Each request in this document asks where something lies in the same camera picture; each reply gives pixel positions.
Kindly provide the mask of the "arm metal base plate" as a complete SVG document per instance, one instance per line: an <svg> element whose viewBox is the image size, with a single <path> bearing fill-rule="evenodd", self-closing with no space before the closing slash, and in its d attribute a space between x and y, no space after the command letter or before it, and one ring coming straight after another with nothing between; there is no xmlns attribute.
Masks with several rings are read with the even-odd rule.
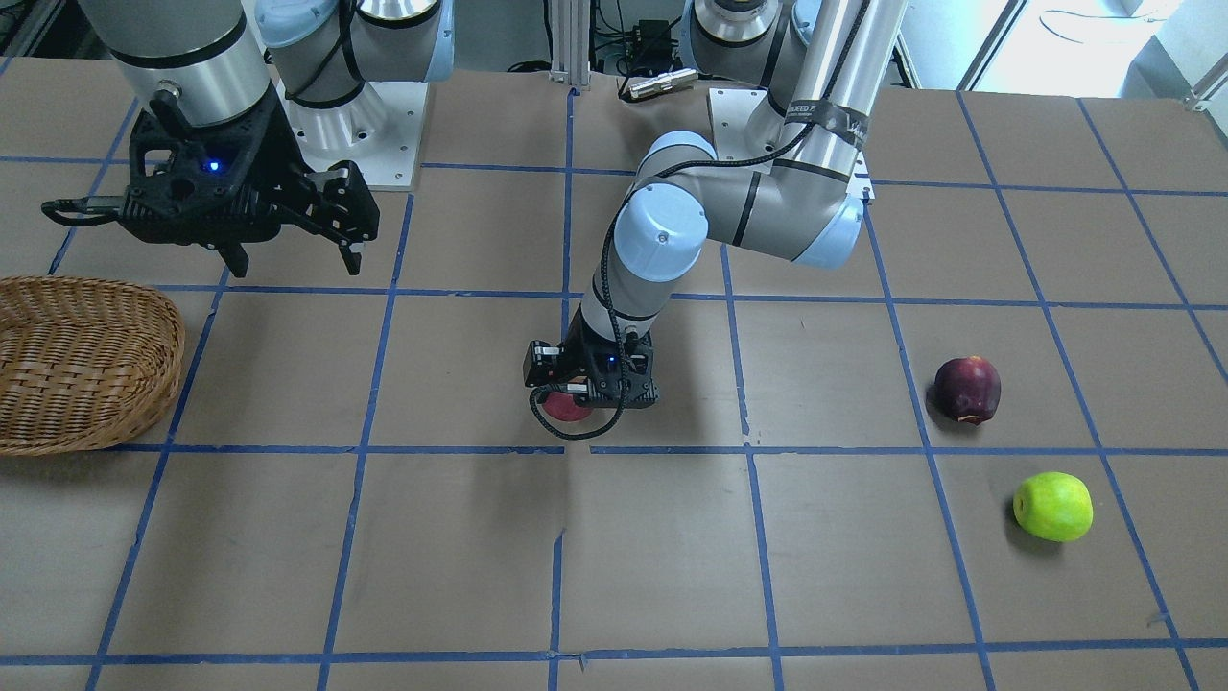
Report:
<svg viewBox="0 0 1228 691"><path fill-rule="evenodd" d="M284 107L312 169L350 160L372 191L413 191L430 91L429 83L363 83L348 104L309 108L286 101Z"/></svg>
<svg viewBox="0 0 1228 691"><path fill-rule="evenodd" d="M783 118L772 109L769 93L763 88L738 90L729 86L709 90L713 145L720 158L752 160L785 144L781 135ZM804 144L797 152L785 153L783 158L847 176L846 191L857 200L871 203L876 198L865 153L855 152L846 144Z"/></svg>

